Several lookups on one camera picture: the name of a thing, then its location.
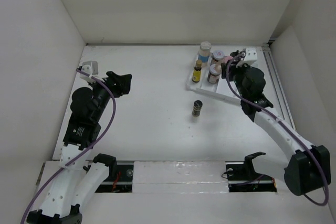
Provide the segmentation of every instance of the yellow label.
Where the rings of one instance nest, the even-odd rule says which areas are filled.
[[[201,72],[200,71],[196,71],[194,70],[194,73],[193,73],[193,81],[194,82],[199,82],[201,79]]]

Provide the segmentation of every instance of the brown cap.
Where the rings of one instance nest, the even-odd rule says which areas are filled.
[[[200,68],[202,66],[202,61],[201,60],[197,60],[196,61],[196,67]]]

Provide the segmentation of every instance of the yellow bottle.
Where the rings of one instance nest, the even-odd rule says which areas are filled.
[[[194,68],[194,73],[193,73],[193,82],[199,82],[201,79],[201,70],[202,70],[202,61],[201,60],[197,60],[196,61],[196,65]]]

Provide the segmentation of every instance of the jar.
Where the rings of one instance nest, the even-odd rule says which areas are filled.
[[[219,81],[221,73],[217,72],[215,69],[216,65],[212,64],[209,69],[208,82],[211,84],[216,84]]]
[[[202,62],[202,67],[207,66],[211,50],[211,43],[208,41],[202,42],[198,50],[198,59]]]
[[[224,53],[221,50],[215,50],[212,54],[212,59],[211,59],[211,65],[217,64],[219,61],[221,61],[224,58]]]

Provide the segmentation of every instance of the screw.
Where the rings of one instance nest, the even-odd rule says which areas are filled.
[[[133,176],[133,170],[129,169],[126,171],[126,176],[132,177]]]

